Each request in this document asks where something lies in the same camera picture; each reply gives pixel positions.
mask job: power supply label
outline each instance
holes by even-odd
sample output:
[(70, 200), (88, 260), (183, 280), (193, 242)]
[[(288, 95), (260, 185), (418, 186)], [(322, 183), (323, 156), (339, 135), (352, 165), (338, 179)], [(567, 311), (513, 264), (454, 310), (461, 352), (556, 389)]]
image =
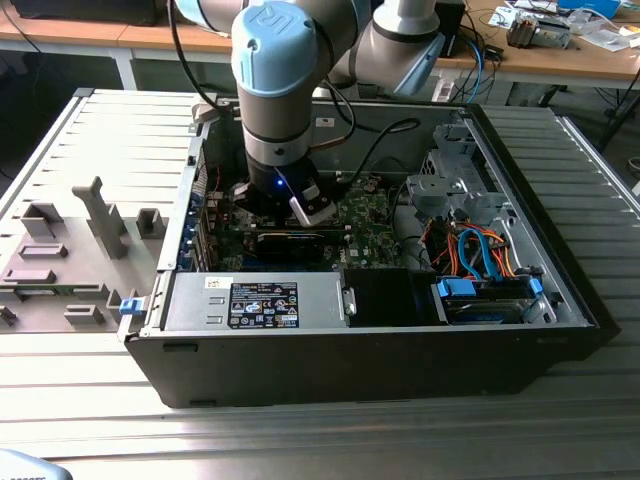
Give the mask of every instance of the power supply label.
[(233, 283), (229, 299), (231, 328), (298, 328), (298, 284)]

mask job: robotic arm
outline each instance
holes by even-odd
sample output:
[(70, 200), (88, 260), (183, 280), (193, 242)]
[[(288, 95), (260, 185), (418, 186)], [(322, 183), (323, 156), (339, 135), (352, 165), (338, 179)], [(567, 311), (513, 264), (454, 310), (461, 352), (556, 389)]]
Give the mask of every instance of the robotic arm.
[(231, 33), (250, 182), (234, 195), (310, 227), (335, 213), (310, 158), (311, 100), (327, 77), (412, 95), (444, 43), (435, 0), (176, 0), (182, 14)]

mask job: slotted metal surface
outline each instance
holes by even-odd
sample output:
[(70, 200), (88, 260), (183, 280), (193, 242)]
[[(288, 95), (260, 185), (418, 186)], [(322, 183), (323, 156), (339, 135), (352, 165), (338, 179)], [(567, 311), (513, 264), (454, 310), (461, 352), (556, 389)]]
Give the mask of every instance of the slotted metal surface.
[[(148, 93), (126, 95), (138, 105), (149, 101)], [(539, 128), (505, 121), (508, 145), (522, 149), (517, 140), (531, 140), (532, 133), (547, 150), (555, 146), (553, 137), (577, 151), (547, 112), (513, 112), (525, 117), (520, 120), (538, 116)], [(85, 130), (99, 129), (84, 123)], [(566, 173), (527, 171), (541, 185), (575, 185)], [(597, 168), (578, 179), (587, 179), (585, 188), (607, 183)], [(572, 242), (603, 250), (609, 243), (601, 231), (625, 235), (637, 221), (628, 207), (550, 213)], [(520, 395), (172, 410), (115, 334), (0, 335), (0, 447), (57, 461), (76, 480), (637, 479), (640, 323), (633, 317), (637, 300), (629, 295), (639, 283), (640, 258), (581, 261), (612, 303), (622, 333), (587, 361), (558, 365)]]
[(484, 110), (614, 319), (634, 321), (640, 206), (569, 120), (547, 109)]

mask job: wooden desk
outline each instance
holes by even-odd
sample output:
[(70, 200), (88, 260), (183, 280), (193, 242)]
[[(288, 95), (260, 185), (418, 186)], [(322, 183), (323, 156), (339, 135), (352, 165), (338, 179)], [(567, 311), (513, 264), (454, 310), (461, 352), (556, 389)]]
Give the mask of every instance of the wooden desk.
[[(127, 25), (105, 22), (74, 22), (70, 20), (29, 20), (21, 18), (8, 0), (5, 2), (7, 13), (31, 41), (117, 47), (118, 38)], [(4, 12), (0, 10), (0, 39), (24, 42), (24, 37), (11, 25)]]
[[(567, 50), (555, 48), (534, 47), (530, 49), (518, 49), (507, 45), (506, 30), (487, 25), (491, 12), (496, 6), (503, 3), (497, 0), (470, 0), (470, 16), (473, 18), (476, 29), (487, 39), (487, 43), (504, 49), (504, 60), (500, 66), (498, 78), (511, 77), (520, 81), (519, 77), (540, 76), (558, 77), (565, 81), (552, 81), (540, 83), (553, 84), (584, 84), (593, 85), (598, 79), (630, 82), (638, 68), (640, 58), (637, 50), (625, 49), (619, 52), (609, 52), (604, 48), (574, 36)], [(620, 9), (620, 13), (614, 19), (616, 23), (638, 23), (640, 12), (629, 12)], [(470, 26), (465, 18), (464, 25)], [(472, 58), (460, 58), (460, 66), (473, 68)]]
[[(636, 50), (617, 53), (574, 38), (568, 50), (535, 47), (511, 48), (506, 30), (486, 24), (499, 0), (469, 0), (470, 15), (487, 41), (504, 49), (504, 61), (496, 78), (504, 81), (541, 84), (584, 85), (626, 88), (640, 67)], [(126, 89), (137, 89), (131, 65), (134, 59), (176, 61), (167, 25), (136, 27), (100, 22), (25, 20), (7, 4), (11, 18), (46, 53), (67, 53), (111, 57), (116, 61)], [(620, 23), (640, 22), (640, 12), (621, 9)], [(205, 63), (228, 63), (231, 41), (196, 26), (179, 27), (187, 58)], [(0, 49), (30, 51), (31, 46), (0, 12)], [(474, 68), (473, 57), (465, 49), (454, 58), (439, 59), (434, 75), (455, 79)]]

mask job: workbench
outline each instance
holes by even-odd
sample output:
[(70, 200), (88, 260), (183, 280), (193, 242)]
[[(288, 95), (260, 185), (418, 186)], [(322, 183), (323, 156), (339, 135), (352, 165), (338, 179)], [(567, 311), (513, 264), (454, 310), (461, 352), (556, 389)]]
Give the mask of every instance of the workbench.
[[(480, 34), (488, 42), (505, 49), (497, 80), (549, 85), (581, 85), (627, 88), (640, 67), (637, 50), (611, 53), (575, 39), (567, 50), (507, 46), (506, 30), (486, 25), (490, 12), (502, 5), (498, 0), (471, 0), (470, 15)], [(20, 18), (12, 5), (9, 15), (27, 36), (45, 53), (89, 55), (113, 58), (123, 88), (136, 90), (132, 62), (138, 59), (177, 61), (169, 27), (137, 27), (99, 22), (27, 20)], [(640, 12), (620, 9), (616, 22), (640, 22)], [(231, 41), (193, 25), (180, 25), (180, 37), (192, 62), (229, 63)], [(0, 50), (33, 51), (22, 35), (0, 15)], [(466, 76), (474, 68), (473, 57), (459, 48), (453, 58), (441, 58), (432, 75), (446, 79)]]
[[(86, 217), (69, 193), (81, 176), (100, 175), (123, 217), (141, 205), (168, 216), (193, 101), (103, 90), (72, 98), (0, 201), (0, 262), (28, 201), (55, 199), (61, 214)], [(108, 160), (70, 147), (96, 134), (114, 142)], [(550, 174), (540, 162), (537, 174)], [(640, 260), (625, 265), (619, 273), (637, 291)], [(636, 300), (611, 301), (622, 328), (611, 343), (502, 397), (172, 410), (115, 333), (0, 334), (0, 448), (55, 461), (75, 480), (638, 478), (638, 310)]]

